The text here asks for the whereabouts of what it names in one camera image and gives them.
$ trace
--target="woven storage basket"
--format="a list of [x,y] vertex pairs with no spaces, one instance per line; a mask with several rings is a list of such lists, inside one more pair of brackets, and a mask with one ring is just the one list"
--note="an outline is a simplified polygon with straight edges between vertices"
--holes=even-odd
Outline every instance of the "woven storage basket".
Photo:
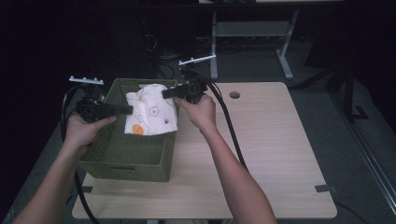
[[[175,80],[118,78],[106,103],[128,105],[125,94],[139,91],[142,85],[163,84],[175,87]],[[100,132],[99,139],[81,158],[80,165],[95,178],[167,182],[171,171],[176,133],[153,136],[125,134],[126,116]]]

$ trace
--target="dark background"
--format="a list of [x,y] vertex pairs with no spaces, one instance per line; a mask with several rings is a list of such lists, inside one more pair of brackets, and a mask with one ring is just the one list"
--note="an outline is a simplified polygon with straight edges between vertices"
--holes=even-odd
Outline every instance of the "dark background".
[[[110,84],[115,77],[155,78],[155,55],[146,51],[144,34],[193,54],[195,37],[210,36],[210,26],[199,25],[210,12],[75,11],[73,1],[0,4],[3,218],[59,121],[70,76],[99,77]],[[111,4],[123,6],[122,1]],[[348,2],[324,14],[307,7],[293,37],[315,38],[307,65],[348,63],[359,71],[357,79],[396,130],[394,9],[391,1]]]

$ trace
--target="person's left hand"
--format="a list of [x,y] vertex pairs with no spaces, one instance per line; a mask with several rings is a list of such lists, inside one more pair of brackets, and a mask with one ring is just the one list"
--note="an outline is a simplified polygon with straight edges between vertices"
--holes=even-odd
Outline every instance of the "person's left hand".
[[87,145],[93,143],[98,137],[99,131],[113,123],[117,117],[109,117],[97,120],[93,123],[87,123],[80,115],[74,115],[67,121],[66,138],[64,145],[79,150],[80,155],[86,151]]

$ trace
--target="cloth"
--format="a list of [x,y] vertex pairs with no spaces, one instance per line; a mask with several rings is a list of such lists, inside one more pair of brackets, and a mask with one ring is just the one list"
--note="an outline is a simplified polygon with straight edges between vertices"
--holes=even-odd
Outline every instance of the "cloth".
[[177,131],[177,112],[173,99],[163,99],[164,85],[151,84],[138,92],[126,93],[134,113],[128,115],[125,133],[155,135]]

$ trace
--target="forearm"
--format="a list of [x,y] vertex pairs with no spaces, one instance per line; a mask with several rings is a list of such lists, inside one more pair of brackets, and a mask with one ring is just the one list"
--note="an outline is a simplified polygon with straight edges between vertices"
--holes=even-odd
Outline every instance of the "forearm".
[[264,192],[231,152],[217,129],[203,131],[227,200],[237,223],[276,223]]
[[79,155],[70,151],[70,148],[63,146],[35,196],[14,223],[62,223],[79,159]]

